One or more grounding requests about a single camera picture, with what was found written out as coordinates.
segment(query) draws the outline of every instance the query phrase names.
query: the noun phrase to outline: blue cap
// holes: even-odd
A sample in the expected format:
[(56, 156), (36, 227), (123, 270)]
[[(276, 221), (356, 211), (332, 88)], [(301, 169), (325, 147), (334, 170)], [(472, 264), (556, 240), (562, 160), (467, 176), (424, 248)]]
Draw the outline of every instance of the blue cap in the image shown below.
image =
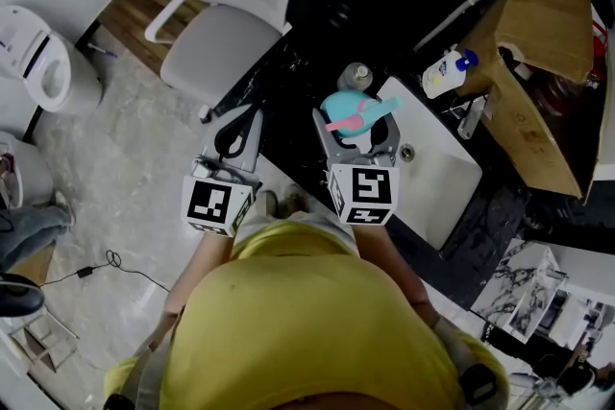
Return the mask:
[(479, 64), (479, 58), (477, 57), (477, 54), (474, 53), (472, 50), (463, 50), (463, 55), (465, 55), (466, 58), (461, 58), (455, 62), (457, 70), (459, 70), (460, 72), (468, 70), (470, 68), (470, 65)]

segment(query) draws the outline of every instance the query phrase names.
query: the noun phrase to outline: white sink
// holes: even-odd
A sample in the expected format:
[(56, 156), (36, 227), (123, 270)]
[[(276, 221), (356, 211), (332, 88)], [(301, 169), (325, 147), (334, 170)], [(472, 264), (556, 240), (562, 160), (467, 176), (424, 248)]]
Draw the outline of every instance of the white sink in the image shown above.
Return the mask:
[(414, 159), (398, 153), (400, 195), (395, 215), (437, 250), (476, 190), (482, 170), (449, 130), (402, 83), (390, 77), (378, 95), (399, 96), (404, 104), (393, 114), (400, 128), (400, 148), (408, 144)]

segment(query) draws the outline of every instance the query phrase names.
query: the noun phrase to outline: jeans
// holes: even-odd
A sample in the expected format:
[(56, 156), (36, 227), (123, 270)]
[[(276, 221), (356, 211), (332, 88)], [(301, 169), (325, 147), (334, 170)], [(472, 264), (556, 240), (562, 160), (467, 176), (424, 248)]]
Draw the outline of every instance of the jeans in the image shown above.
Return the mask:
[(0, 210), (0, 272), (49, 246), (69, 225), (68, 212), (54, 205)]

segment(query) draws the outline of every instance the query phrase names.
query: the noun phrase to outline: sink drain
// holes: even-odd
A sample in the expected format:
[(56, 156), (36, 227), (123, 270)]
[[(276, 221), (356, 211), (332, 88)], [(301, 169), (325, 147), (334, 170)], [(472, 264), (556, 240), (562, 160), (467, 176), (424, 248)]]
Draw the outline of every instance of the sink drain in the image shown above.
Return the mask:
[(414, 148), (410, 144), (400, 147), (400, 158), (402, 161), (411, 162), (414, 159)]

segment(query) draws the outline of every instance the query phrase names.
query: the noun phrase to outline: cardboard box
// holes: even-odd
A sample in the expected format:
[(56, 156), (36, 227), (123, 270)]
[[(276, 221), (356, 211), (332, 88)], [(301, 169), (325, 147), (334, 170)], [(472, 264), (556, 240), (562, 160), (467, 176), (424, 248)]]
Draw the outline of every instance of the cardboard box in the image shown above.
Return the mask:
[(481, 121), (526, 185), (579, 198), (587, 194), (598, 152), (600, 117), (597, 128), (592, 124), (578, 129), (589, 137), (588, 142), (595, 137), (593, 151), (591, 145), (578, 149), (562, 142), (558, 132), (556, 138), (553, 126), (505, 65), (499, 48), (510, 50), (518, 61), (583, 83), (593, 65), (590, 0), (496, 0), (460, 46), (474, 50), (480, 64), (457, 92), (491, 91), (493, 119), (483, 116)]
[(49, 264), (55, 248), (55, 243), (52, 243), (15, 265), (9, 273), (23, 276), (36, 285), (40, 285), (47, 280), (47, 272), (49, 272)]

